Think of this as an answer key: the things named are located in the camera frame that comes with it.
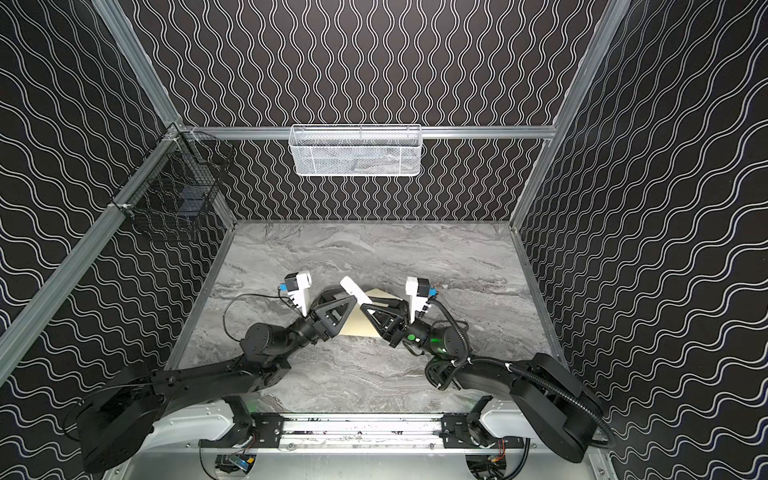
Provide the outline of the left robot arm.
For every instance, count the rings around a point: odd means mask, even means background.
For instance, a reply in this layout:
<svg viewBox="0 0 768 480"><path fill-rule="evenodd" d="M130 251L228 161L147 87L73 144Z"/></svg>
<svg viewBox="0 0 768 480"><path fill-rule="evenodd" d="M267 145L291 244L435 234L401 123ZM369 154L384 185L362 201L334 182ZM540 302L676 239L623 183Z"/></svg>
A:
<svg viewBox="0 0 768 480"><path fill-rule="evenodd" d="M181 370L127 367L83 399L75 416L83 470L100 474L136 454L162 418L190 406L255 393L279 383L289 358L342 330L357 300L317 297L287 327L252 324L232 359Z"/></svg>

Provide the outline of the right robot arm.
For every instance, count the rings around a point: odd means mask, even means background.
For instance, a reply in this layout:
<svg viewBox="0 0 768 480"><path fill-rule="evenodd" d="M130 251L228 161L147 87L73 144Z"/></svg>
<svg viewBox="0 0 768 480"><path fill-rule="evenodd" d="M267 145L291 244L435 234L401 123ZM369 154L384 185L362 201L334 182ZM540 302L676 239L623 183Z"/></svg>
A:
<svg viewBox="0 0 768 480"><path fill-rule="evenodd" d="M538 353L511 361L477 355L466 322L434 297L426 305L442 319L429 324L412 318L406 301L376 297L361 311L391 347L404 345L414 356L431 356L424 375L432 387L478 390L513 401L536 436L561 458L576 463L590 447L616 446L616 434L595 395L553 357Z"/></svg>

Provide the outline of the white glue stick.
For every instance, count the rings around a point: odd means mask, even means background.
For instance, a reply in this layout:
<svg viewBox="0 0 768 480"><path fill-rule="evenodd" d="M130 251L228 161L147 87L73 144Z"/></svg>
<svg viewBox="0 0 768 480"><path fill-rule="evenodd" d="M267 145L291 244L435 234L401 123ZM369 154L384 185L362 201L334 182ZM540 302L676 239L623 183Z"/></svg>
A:
<svg viewBox="0 0 768 480"><path fill-rule="evenodd" d="M362 290L362 288L349 276L343 277L340 282L343 290L351 295L359 306L372 304L371 298Z"/></svg>

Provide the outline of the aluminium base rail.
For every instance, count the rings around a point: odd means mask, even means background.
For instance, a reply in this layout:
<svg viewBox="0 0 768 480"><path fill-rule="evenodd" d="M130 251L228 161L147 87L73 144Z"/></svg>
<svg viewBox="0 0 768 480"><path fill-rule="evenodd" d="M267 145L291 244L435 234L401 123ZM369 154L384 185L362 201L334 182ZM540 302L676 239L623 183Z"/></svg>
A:
<svg viewBox="0 0 768 480"><path fill-rule="evenodd" d="M278 453L349 453L390 450L395 453L495 451L550 446L535 433L520 410L494 402L479 414L292 414L257 413L244 427L221 412L174 414L154 427L140 452L162 448Z"/></svg>

